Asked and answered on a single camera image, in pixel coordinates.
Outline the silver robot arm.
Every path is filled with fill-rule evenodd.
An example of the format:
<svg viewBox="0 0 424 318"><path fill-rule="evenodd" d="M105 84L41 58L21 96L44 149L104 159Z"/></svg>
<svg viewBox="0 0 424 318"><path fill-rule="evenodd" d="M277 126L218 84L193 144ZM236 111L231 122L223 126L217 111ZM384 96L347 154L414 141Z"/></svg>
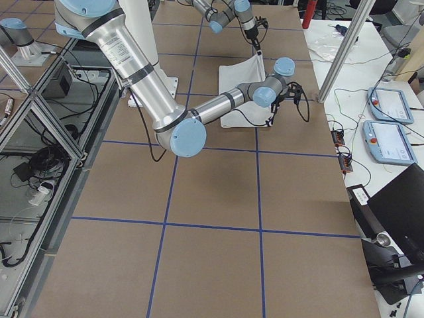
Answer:
<svg viewBox="0 0 424 318"><path fill-rule="evenodd" d="M207 123L249 101L261 107L280 101L288 90L286 78L295 70L293 60L280 58L263 81L239 84L188 109L175 101L168 78L156 64L146 1L55 1L54 6L58 33L98 45L134 100L147 110L160 146L180 157L203 149Z"/></svg>
<svg viewBox="0 0 424 318"><path fill-rule="evenodd" d="M215 34L219 34L229 23L237 20L242 35L261 56L261 42L268 31L268 21L264 17L256 17L252 12L250 1L222 1L225 8L219 11L213 6L214 1L177 1L180 5L195 8L209 23L209 27Z"/></svg>

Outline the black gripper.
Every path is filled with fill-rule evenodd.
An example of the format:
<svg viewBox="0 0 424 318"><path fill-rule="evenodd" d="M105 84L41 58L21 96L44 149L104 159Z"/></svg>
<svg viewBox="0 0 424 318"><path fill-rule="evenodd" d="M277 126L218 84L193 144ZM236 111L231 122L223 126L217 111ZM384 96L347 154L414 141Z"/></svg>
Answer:
<svg viewBox="0 0 424 318"><path fill-rule="evenodd" d="M270 106L270 110L272 113L278 112L278 109L280 108L280 103L283 102L285 98L286 98L286 93L279 94L279 96L277 96L277 98L271 103L271 106Z"/></svg>
<svg viewBox="0 0 424 318"><path fill-rule="evenodd" d="M256 27L252 27L248 30L245 30L244 33L246 35L246 38L252 42L252 46L254 47L256 54L261 55L262 50L260 46L260 41L258 40L258 29Z"/></svg>

